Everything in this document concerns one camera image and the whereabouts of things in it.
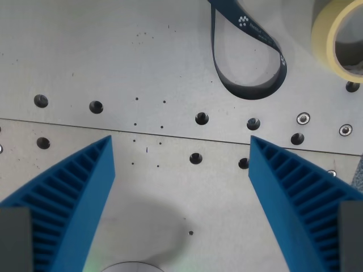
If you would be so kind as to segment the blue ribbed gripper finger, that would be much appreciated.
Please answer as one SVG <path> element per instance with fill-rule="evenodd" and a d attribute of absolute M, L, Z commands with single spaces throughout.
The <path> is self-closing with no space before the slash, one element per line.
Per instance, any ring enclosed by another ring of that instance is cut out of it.
<path fill-rule="evenodd" d="M 248 176 L 290 271 L 342 271 L 341 204 L 362 193 L 321 167 L 252 136 Z"/>
<path fill-rule="evenodd" d="M 31 212 L 34 271 L 82 271 L 115 179 L 112 137 L 73 153 L 1 201 Z"/>

